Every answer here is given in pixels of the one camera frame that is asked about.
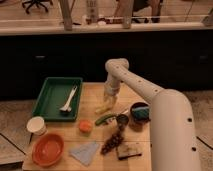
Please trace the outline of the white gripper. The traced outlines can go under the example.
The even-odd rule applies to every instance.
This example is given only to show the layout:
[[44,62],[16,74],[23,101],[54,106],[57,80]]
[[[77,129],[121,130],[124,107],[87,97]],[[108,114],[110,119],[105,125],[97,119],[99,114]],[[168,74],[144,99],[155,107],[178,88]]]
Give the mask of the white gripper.
[[107,76],[104,84],[104,104],[114,106],[117,100],[117,94],[120,91],[120,81],[112,75]]

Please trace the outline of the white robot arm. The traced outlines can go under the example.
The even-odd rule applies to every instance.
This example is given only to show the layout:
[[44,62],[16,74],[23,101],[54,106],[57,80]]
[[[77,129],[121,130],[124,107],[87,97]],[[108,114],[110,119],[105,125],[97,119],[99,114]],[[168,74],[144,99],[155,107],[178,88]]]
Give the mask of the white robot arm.
[[125,58],[105,63],[104,93],[116,96],[124,82],[149,105],[152,171],[201,171],[193,110],[180,91],[162,88],[129,71]]

